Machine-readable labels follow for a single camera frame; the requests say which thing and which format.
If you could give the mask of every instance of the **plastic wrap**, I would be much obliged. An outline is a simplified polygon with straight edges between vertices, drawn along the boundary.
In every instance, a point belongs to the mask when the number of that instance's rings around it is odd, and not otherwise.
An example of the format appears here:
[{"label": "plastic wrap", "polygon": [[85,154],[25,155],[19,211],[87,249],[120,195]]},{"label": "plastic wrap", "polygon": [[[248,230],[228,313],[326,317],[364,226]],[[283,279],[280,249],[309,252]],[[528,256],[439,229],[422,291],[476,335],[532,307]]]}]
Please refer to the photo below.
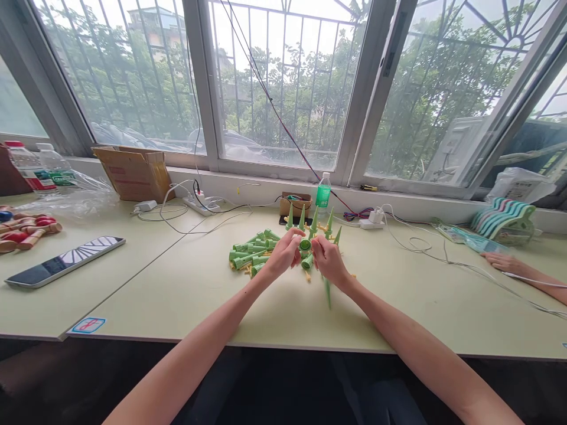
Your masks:
[{"label": "plastic wrap", "polygon": [[556,186],[547,177],[518,167],[505,168],[498,173],[494,187],[484,199],[506,198],[532,204],[553,193]]},{"label": "plastic wrap", "polygon": [[54,217],[80,221],[100,217],[114,209],[120,200],[114,188],[105,179],[94,179],[79,171],[73,171],[75,178],[69,181],[82,190],[68,195],[53,194],[29,204],[15,208],[17,212],[48,214]]}]

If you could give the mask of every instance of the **hand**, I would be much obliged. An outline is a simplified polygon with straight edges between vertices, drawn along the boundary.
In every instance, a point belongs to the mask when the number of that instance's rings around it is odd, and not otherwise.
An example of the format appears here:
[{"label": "hand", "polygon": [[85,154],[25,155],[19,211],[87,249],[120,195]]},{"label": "hand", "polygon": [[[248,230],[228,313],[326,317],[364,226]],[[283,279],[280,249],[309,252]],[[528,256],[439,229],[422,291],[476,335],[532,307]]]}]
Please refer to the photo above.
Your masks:
[{"label": "hand", "polygon": [[344,266],[338,246],[319,235],[311,239],[311,247],[313,263],[317,270],[341,291],[345,292],[349,289],[353,278]]},{"label": "hand", "polygon": [[276,279],[285,272],[288,267],[293,269],[295,266],[298,266],[301,263],[299,243],[303,236],[305,236],[305,233],[297,227],[289,229],[276,244],[270,259],[266,262],[262,271],[270,271],[272,277]]},{"label": "hand", "polygon": [[486,258],[490,265],[495,269],[502,270],[507,273],[513,273],[528,279],[541,280],[539,279],[539,271],[528,266],[526,263],[522,263],[514,257],[498,253],[483,253],[481,255]]}]

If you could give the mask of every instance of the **phone screen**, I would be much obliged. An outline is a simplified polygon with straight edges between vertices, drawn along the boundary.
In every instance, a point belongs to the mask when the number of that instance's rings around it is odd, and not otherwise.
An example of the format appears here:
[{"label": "phone screen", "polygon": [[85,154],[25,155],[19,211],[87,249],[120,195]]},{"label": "phone screen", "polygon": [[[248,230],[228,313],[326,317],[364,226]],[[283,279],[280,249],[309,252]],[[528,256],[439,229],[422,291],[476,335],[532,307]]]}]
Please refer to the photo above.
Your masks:
[{"label": "phone screen", "polygon": [[67,251],[51,260],[47,260],[35,267],[32,267],[24,272],[15,274],[8,278],[12,282],[22,283],[24,285],[36,285],[39,282],[48,279],[57,273],[62,272],[69,267],[80,263],[83,260],[92,257],[93,255],[120,243],[123,238],[103,236],[87,242],[78,248]]}]

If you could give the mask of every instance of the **plastic water bottle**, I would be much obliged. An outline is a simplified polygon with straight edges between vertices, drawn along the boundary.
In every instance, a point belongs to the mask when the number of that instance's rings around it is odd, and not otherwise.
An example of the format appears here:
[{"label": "plastic water bottle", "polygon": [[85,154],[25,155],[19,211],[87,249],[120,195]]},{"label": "plastic water bottle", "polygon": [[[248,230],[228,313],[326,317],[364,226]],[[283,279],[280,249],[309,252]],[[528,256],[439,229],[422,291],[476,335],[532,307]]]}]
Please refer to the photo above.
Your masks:
[{"label": "plastic water bottle", "polygon": [[69,161],[59,155],[50,143],[36,143],[35,145],[40,150],[38,156],[41,164],[61,194],[66,195],[75,190],[80,190],[78,186],[69,181],[69,178],[75,178]]},{"label": "plastic water bottle", "polygon": [[37,195],[44,197],[57,193],[57,187],[36,154],[28,151],[17,140],[7,140],[5,144],[10,149],[12,164]]},{"label": "plastic water bottle", "polygon": [[319,207],[319,221],[321,224],[325,225],[329,219],[330,208],[329,197],[331,196],[331,181],[329,180],[330,174],[328,172],[323,173],[323,178],[317,186],[317,199],[315,200],[315,205]]}]

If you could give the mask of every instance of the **light green desk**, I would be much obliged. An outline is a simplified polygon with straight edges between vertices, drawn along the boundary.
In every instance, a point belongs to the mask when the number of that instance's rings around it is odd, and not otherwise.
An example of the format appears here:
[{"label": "light green desk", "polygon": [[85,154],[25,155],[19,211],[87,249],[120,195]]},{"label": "light green desk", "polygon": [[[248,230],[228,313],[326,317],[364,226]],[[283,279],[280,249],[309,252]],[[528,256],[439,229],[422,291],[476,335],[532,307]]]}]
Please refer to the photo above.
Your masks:
[{"label": "light green desk", "polygon": [[[33,195],[0,198],[0,205],[31,202]],[[45,236],[30,251],[0,254],[0,338],[60,339],[80,318],[102,303],[183,235],[165,223],[130,215],[135,202],[98,219],[60,220],[63,232]],[[188,231],[201,216],[190,210],[175,219]],[[126,244],[36,290],[10,288],[4,279],[100,236],[126,238]]]},{"label": "light green desk", "polygon": [[[201,230],[225,218],[211,217]],[[277,220],[275,210],[257,208],[206,236],[185,236],[89,313],[106,319],[91,337],[179,341],[249,280],[229,268],[232,244],[266,227],[283,234]],[[415,236],[396,223],[392,231],[404,243]],[[421,231],[417,236],[434,245],[433,255],[444,255],[441,238]],[[532,301],[567,311],[548,295],[495,271],[469,248],[449,242],[447,247],[451,260],[483,267]],[[534,310],[470,270],[405,251],[386,230],[345,226],[341,251],[347,268],[362,284],[461,355],[567,359],[562,345],[567,342],[567,321]],[[567,276],[565,237],[544,237],[517,255],[558,278]],[[312,282],[307,283],[302,270],[288,270],[252,306],[231,344],[392,352],[349,298],[335,287],[331,293],[329,310],[318,272],[313,271]]]}]

